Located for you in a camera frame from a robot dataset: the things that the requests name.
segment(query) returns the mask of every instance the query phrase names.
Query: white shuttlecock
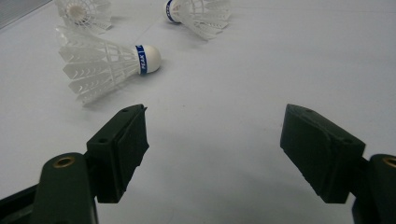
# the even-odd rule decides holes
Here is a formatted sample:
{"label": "white shuttlecock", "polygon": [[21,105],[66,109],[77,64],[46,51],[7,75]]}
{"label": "white shuttlecock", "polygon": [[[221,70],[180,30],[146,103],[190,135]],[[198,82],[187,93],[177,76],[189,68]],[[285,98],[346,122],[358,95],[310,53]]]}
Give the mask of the white shuttlecock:
{"label": "white shuttlecock", "polygon": [[163,15],[170,22],[181,22],[203,39],[215,38],[228,25],[230,0],[169,0]]}
{"label": "white shuttlecock", "polygon": [[55,0],[67,27],[99,35],[111,26],[111,3],[107,0]]}
{"label": "white shuttlecock", "polygon": [[78,100],[89,103],[133,74],[156,71],[160,52],[148,45],[121,47],[83,32],[58,26],[59,53],[67,62],[64,72],[73,79],[70,89]]}

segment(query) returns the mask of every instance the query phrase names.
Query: white surface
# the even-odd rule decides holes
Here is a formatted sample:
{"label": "white surface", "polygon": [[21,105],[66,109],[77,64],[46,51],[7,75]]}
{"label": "white surface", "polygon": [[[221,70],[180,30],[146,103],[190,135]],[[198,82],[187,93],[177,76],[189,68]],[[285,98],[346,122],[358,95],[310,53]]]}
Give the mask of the white surface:
{"label": "white surface", "polygon": [[113,1],[102,38],[156,46],[163,65],[82,107],[62,71],[45,5],[0,30],[0,198],[37,183],[120,109],[148,107],[150,148],[101,223],[352,223],[325,204],[279,147],[287,103],[309,107],[396,154],[396,2],[245,0],[205,42],[163,19],[162,1]]}

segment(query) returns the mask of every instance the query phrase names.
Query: blue label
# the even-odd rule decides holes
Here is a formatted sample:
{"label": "blue label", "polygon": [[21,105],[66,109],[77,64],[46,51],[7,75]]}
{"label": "blue label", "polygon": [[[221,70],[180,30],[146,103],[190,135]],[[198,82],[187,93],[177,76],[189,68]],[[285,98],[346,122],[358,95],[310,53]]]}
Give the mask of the blue label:
{"label": "blue label", "polygon": [[171,11],[169,10],[169,7],[171,7],[171,3],[172,3],[172,0],[169,0],[168,4],[166,4],[166,16],[168,16],[169,21],[176,22],[172,18]]}
{"label": "blue label", "polygon": [[141,45],[136,46],[136,49],[140,62],[140,74],[144,75],[148,72],[148,60],[146,59],[146,52]]}

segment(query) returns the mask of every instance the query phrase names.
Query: screw hole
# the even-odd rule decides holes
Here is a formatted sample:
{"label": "screw hole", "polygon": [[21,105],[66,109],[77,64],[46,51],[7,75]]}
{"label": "screw hole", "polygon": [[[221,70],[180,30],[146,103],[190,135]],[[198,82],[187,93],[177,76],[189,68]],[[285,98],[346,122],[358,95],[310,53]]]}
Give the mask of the screw hole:
{"label": "screw hole", "polygon": [[106,138],[99,139],[99,143],[106,143],[108,140]]}
{"label": "screw hole", "polygon": [[73,164],[75,162],[75,158],[74,157],[64,157],[64,158],[60,158],[59,160],[57,160],[55,163],[53,163],[53,166],[55,168],[64,168],[67,167],[71,164]]}
{"label": "screw hole", "polygon": [[386,158],[384,158],[384,163],[386,163],[388,166],[396,168],[396,159],[395,158],[386,157]]}

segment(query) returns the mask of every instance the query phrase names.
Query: brass screw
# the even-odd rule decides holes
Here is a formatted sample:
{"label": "brass screw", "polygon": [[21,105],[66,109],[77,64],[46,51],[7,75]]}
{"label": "brass screw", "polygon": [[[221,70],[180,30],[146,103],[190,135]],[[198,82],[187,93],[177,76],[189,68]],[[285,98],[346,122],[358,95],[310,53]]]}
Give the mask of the brass screw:
{"label": "brass screw", "polygon": [[396,158],[386,157],[383,160],[384,160],[384,163],[386,163],[388,166],[396,168]]}
{"label": "brass screw", "polygon": [[57,160],[55,163],[53,163],[53,167],[64,168],[73,164],[75,161],[76,159],[74,157],[63,157]]}

